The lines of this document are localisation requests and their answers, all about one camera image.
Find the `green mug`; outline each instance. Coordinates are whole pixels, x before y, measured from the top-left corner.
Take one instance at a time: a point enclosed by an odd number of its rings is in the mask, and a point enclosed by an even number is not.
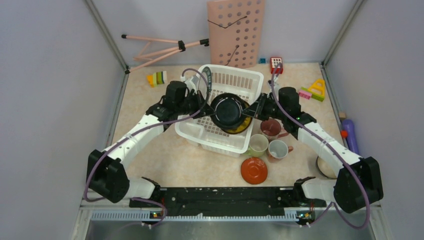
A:
[[[262,134],[255,134],[250,137],[249,148],[244,153],[252,157],[261,157],[268,148],[268,139]]]

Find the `orange plate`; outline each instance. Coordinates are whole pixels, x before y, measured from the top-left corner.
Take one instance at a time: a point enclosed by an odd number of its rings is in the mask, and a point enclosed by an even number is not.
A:
[[[263,183],[268,177],[268,168],[262,159],[250,157],[241,164],[241,176],[250,184]]]

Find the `plastic basket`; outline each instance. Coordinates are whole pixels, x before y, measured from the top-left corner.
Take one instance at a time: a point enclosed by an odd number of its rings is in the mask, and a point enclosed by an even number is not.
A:
[[[264,75],[260,72],[245,69],[207,64],[200,67],[209,67],[212,72],[212,91],[208,103],[219,94],[232,93],[252,104],[261,93]],[[246,152],[252,134],[253,123],[239,134],[228,134],[217,127],[210,117],[189,119],[175,124],[175,131],[189,143],[202,148],[238,157]]]

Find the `green toy block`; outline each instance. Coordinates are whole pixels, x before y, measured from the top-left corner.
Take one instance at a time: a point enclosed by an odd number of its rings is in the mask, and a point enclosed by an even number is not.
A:
[[[320,101],[320,102],[322,102],[322,101],[324,101],[324,96],[323,95],[319,95],[319,94],[316,94],[315,92],[313,92],[313,91],[309,91],[307,88],[305,88],[305,87],[302,87],[301,88],[303,91],[306,91],[306,92],[308,92],[308,93],[311,93],[312,94],[312,96],[311,96],[311,98],[313,98],[313,99],[315,99],[315,100],[318,100],[318,101]]]

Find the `table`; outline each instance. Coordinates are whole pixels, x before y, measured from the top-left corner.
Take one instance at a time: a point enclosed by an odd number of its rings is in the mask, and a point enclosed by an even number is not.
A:
[[[166,84],[151,88],[147,75],[166,71],[168,81],[180,80],[186,68],[199,69],[200,65],[185,66],[149,66],[130,73],[126,85],[119,117],[114,132],[116,142],[141,119],[148,107],[157,103],[165,94]],[[258,64],[248,70],[264,75],[262,92],[268,93],[267,80],[271,79],[269,64]],[[284,64],[284,73],[278,77],[281,87],[291,86],[299,90],[308,88],[317,79],[322,79],[318,63]],[[315,99],[300,98],[302,110],[311,114],[322,128],[337,141],[342,143],[340,130],[328,95],[323,102]],[[252,135],[260,133],[260,121],[253,123]],[[300,178],[320,174],[316,169],[317,154],[294,137],[286,136],[281,140],[294,147],[294,151],[278,163],[269,163],[266,156],[262,159],[268,167],[265,182],[256,187],[293,186]],[[247,156],[230,157],[193,146],[179,136],[174,125],[166,132],[152,140],[130,164],[129,177],[146,177],[159,183],[162,187],[249,187],[240,173],[242,162]]]

